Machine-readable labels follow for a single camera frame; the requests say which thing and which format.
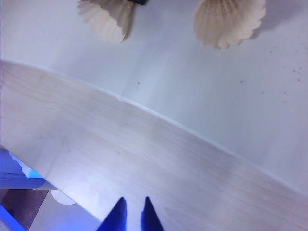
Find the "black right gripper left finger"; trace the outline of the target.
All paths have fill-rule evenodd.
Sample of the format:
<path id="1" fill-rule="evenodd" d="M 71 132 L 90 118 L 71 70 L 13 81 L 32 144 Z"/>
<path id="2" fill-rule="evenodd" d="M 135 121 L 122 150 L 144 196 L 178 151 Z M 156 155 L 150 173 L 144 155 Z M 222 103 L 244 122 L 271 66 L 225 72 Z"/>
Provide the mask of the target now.
<path id="1" fill-rule="evenodd" d="M 126 231 L 127 203 L 121 197 L 96 231 Z"/>

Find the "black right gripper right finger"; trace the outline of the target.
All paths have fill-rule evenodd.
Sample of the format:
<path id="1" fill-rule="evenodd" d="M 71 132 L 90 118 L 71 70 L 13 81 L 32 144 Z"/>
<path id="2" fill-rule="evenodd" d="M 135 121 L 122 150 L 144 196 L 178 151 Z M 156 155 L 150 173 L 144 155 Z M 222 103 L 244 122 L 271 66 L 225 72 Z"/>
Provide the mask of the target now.
<path id="1" fill-rule="evenodd" d="M 159 217 L 149 197 L 145 198 L 144 209 L 141 213 L 142 231 L 164 231 Z"/>

